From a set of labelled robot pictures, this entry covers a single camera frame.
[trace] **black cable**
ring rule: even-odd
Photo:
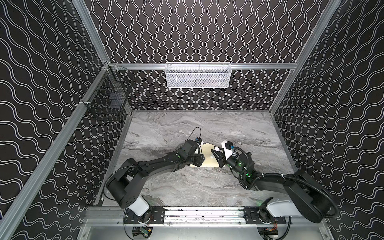
[[[289,216],[287,229],[285,230],[284,234],[281,237],[279,237],[278,239],[276,239],[276,240],[282,240],[282,239],[284,239],[287,236],[288,231],[289,231],[289,229],[291,227],[291,220],[292,220],[292,217]]]
[[[103,191],[102,191],[103,195],[104,195],[106,198],[108,198],[109,200],[115,201],[115,199],[109,198],[109,197],[107,197],[107,195],[105,194],[105,192],[104,192],[105,185],[107,184],[107,182],[110,180],[110,178],[111,178],[115,173],[117,173],[117,172],[120,171],[120,170],[129,168],[129,167],[136,167],[136,166],[128,166],[128,167],[123,167],[123,168],[121,168],[121,169],[118,169],[118,170],[114,171],[114,172],[107,178],[107,180],[105,181],[105,183],[104,183],[104,185],[103,185]]]
[[[191,134],[189,134],[189,137],[187,138],[187,140],[191,137],[192,133],[195,131],[196,128],[200,129],[200,135],[199,135],[199,138],[201,137],[201,128],[200,128],[200,127],[195,127],[195,128],[192,130]]]
[[[122,225],[123,225],[123,227],[124,227],[125,235],[127,235],[127,237],[129,237],[129,239],[134,240],[133,238],[131,238],[131,237],[128,235],[127,231],[125,230],[124,216],[126,215],[126,212],[127,212],[127,208],[124,210],[124,215],[123,215],[123,217],[122,217]]]
[[[239,147],[233,147],[233,149],[234,150],[239,150],[240,152],[244,153],[245,157],[247,158],[247,167],[248,167],[249,166],[249,162],[250,162],[248,154],[243,149],[241,149]]]
[[[230,170],[231,170],[232,175],[233,175],[236,179],[239,179],[239,178],[236,177],[236,175],[233,173],[232,168],[230,168]]]
[[[105,194],[105,192],[104,192],[104,188],[103,188],[103,195],[104,195],[106,198],[108,198],[109,200],[115,201],[114,199],[109,198],[109,197]]]
[[[338,208],[337,204],[335,203],[335,201],[332,199],[332,197],[330,197],[328,194],[326,194],[325,192],[323,192],[321,189],[315,187],[314,185],[308,183],[307,181],[303,180],[303,179],[300,179],[300,178],[297,178],[297,177],[290,177],[290,176],[286,176],[286,175],[282,175],[282,174],[279,174],[279,173],[265,173],[263,175],[260,175],[258,176],[257,178],[255,178],[251,184],[250,184],[250,187],[247,188],[247,190],[250,190],[253,185],[255,184],[255,182],[264,177],[264,176],[280,176],[280,177],[283,177],[285,179],[291,179],[291,180],[294,180],[294,181],[297,181],[297,182],[300,182],[304,185],[306,185],[307,187],[310,187],[312,188],[313,190],[317,191],[318,193],[320,193],[321,195],[323,195],[325,198],[328,199],[328,201],[331,203],[331,205],[333,206],[333,208],[335,209],[335,213],[332,214],[332,215],[328,215],[328,214],[324,214],[324,217],[336,217],[339,215],[340,213],[340,209]]]
[[[238,180],[239,180],[239,183],[240,185],[244,188],[244,189],[247,189],[247,184],[243,181],[243,175],[245,173],[246,169],[243,169],[240,173],[239,173],[239,177],[238,177]]]

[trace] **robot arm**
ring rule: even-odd
[[[200,138],[195,141],[187,140],[184,145],[162,158],[151,161],[136,162],[130,158],[112,174],[106,181],[106,186],[121,208],[129,208],[137,216],[140,222],[146,222],[150,217],[151,208],[140,196],[145,182],[156,175],[165,172],[175,172],[186,165],[193,164],[200,167],[205,157],[201,154]],[[228,165],[231,171],[239,173],[239,184],[247,190],[269,190],[287,194],[294,203],[292,209],[297,208],[302,216],[308,220],[319,223],[323,217],[333,217],[338,214],[339,209],[329,194],[311,176],[303,171],[294,174],[260,173],[253,169],[254,162],[251,153],[246,153],[231,142],[224,141],[222,147],[215,147],[211,150],[219,167]],[[260,216],[266,222],[272,215],[279,217],[281,211],[273,210],[276,202],[267,199],[260,206]]]
[[[294,174],[261,173],[253,169],[251,153],[234,147],[232,142],[224,141],[222,147],[211,150],[219,167],[227,165],[231,171],[238,172],[240,185],[247,190],[269,190],[287,194],[299,213],[309,221],[319,223],[323,217],[338,215],[338,207],[332,195],[304,171]],[[268,215],[268,205],[261,209]]]
[[[151,161],[136,162],[133,158],[127,159],[115,174],[111,175],[106,186],[122,209],[131,209],[142,217],[141,222],[145,222],[151,212],[148,203],[140,196],[145,182],[159,174],[175,172],[186,165],[200,167],[205,160],[204,155],[200,153],[201,142],[200,138],[195,141],[187,140],[180,149]],[[131,181],[128,180],[128,175],[133,177]]]

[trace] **black patterned wall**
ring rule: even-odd
[[[384,1],[344,0],[275,114],[298,169],[334,195],[335,239],[384,239]]]
[[[75,240],[93,205],[124,122],[85,114],[12,239]]]
[[[139,110],[269,110],[289,70],[232,71],[228,88],[168,88],[164,71],[139,71],[129,103]]]
[[[70,0],[0,0],[0,219],[101,63]]]
[[[328,1],[85,2],[115,63],[290,63]]]

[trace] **metal plate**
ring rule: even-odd
[[[245,207],[244,208],[244,218],[245,222],[247,224],[259,224],[263,225],[262,221],[260,221],[260,216],[257,213],[259,211],[259,207]],[[284,217],[277,217],[275,218],[277,221],[277,224],[286,224],[285,218]]]
[[[149,224],[163,224],[165,209],[163,207],[152,207],[151,215],[153,219]],[[142,224],[138,221],[139,217],[130,209],[124,215],[124,224]]]

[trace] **marble table surface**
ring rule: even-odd
[[[228,140],[251,152],[260,172],[293,172],[267,112],[134,112],[116,169],[131,157],[149,161],[164,156],[197,126],[204,142],[220,146]],[[191,138],[199,134],[196,129]],[[229,168],[189,166],[148,180],[141,195],[155,206],[259,206],[268,197],[286,197],[243,189]],[[118,204],[105,199],[103,206]]]

